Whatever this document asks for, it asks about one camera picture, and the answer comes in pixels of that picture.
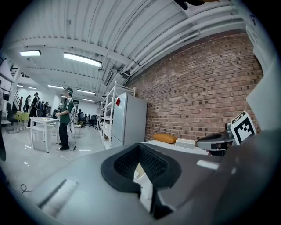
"white floor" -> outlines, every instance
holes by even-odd
[[[64,167],[68,163],[67,160],[71,162],[80,156],[105,150],[98,131],[92,127],[82,128],[82,137],[75,140],[69,131],[68,140],[73,145],[70,146],[70,149],[73,150],[76,141],[77,149],[75,151],[58,150],[60,146],[56,144],[54,131],[51,131],[48,145],[50,153],[47,153],[43,133],[34,132],[35,149],[31,149],[30,130],[21,128],[19,133],[9,134],[6,132],[6,128],[2,128],[7,159],[0,165],[7,176],[10,187],[20,192],[21,184],[25,184],[28,190],[33,190],[44,179]]]

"yellow table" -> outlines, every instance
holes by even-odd
[[[29,113],[28,112],[20,112],[20,111],[17,111],[15,113],[15,115],[17,115],[17,118],[18,120],[21,121],[21,123],[23,124],[25,120],[28,120],[29,119]]]

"pipe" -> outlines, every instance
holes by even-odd
[[[205,21],[203,23],[199,23],[197,25],[192,26],[190,29],[177,34],[176,36],[170,38],[169,40],[167,40],[165,43],[161,44],[160,46],[158,46],[156,49],[154,49],[149,55],[147,55],[141,62],[139,62],[139,65],[144,64],[148,59],[150,59],[151,57],[153,57],[155,54],[157,54],[157,52],[161,51],[163,48],[165,48],[166,46],[169,46],[171,43],[175,42],[176,40],[178,40],[179,38],[181,38],[182,36],[185,36],[193,31],[196,31],[198,29],[201,29],[203,27],[209,26],[209,25],[213,25],[219,22],[224,22],[227,20],[231,20],[231,19],[237,19],[237,18],[241,18],[240,15],[227,15],[227,16],[222,16],[222,17],[218,17],[218,18],[214,18],[208,21]]]
[[[222,6],[222,7],[217,7],[214,9],[210,9],[210,10],[206,10],[202,13],[198,13],[195,16],[192,16],[186,20],[183,20],[182,22],[179,22],[178,24],[176,24],[175,26],[173,26],[172,28],[170,28],[169,30],[165,31],[164,33],[162,33],[160,36],[158,36],[157,38],[155,38],[149,45],[147,45],[143,51],[141,51],[141,53],[131,62],[131,64],[129,66],[127,66],[124,71],[128,71],[132,66],[134,66],[137,61],[143,57],[151,48],[153,48],[155,45],[157,45],[159,42],[161,42],[163,39],[165,39],[167,36],[169,36],[170,34],[173,34],[175,31],[177,31],[178,29],[195,22],[198,19],[201,19],[203,17],[207,17],[207,16],[211,16],[213,14],[217,14],[217,13],[222,13],[222,12],[226,12],[226,11],[232,11],[235,10],[235,6]]]
[[[216,27],[208,28],[208,29],[205,29],[205,30],[203,30],[203,31],[200,31],[200,32],[194,33],[194,34],[192,34],[192,35],[189,35],[189,36],[187,36],[187,37],[185,37],[185,38],[183,38],[183,39],[177,41],[176,43],[170,45],[170,46],[167,47],[166,49],[162,50],[161,52],[159,52],[158,54],[156,54],[155,56],[153,56],[152,58],[150,58],[149,60],[147,60],[147,61],[146,61],[144,64],[142,64],[141,66],[137,65],[137,66],[132,70],[132,72],[131,72],[130,74],[131,74],[131,76],[132,76],[133,73],[136,73],[139,69],[143,68],[145,65],[147,65],[148,63],[150,63],[152,60],[154,60],[155,58],[157,58],[158,56],[160,56],[160,55],[163,54],[164,52],[168,51],[169,49],[173,48],[174,46],[180,44],[180,43],[183,42],[183,41],[186,41],[186,40],[188,40],[188,39],[191,39],[191,38],[193,38],[193,37],[195,37],[195,36],[198,36],[198,35],[200,35],[200,34],[202,34],[202,33],[208,32],[208,31],[210,31],[210,30],[212,30],[212,29],[217,29],[217,28],[222,28],[222,27],[225,27],[225,26],[231,26],[231,25],[237,25],[237,24],[244,24],[244,22],[227,23],[227,24],[223,24],[223,25],[219,25],[219,26],[216,26]]]

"white table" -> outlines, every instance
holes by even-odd
[[[31,135],[31,146],[32,149],[34,149],[33,145],[33,134],[32,131],[43,131],[43,139],[46,143],[46,151],[49,153],[49,148],[48,148],[48,129],[54,128],[54,126],[51,125],[51,123],[56,123],[56,136],[57,136],[57,143],[58,143],[58,120],[57,119],[51,119],[51,118],[46,118],[46,117],[31,117],[30,118],[30,135]]]

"shoe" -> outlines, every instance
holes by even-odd
[[[61,150],[61,151],[69,150],[69,146],[62,146],[62,147],[60,147],[60,150]]]

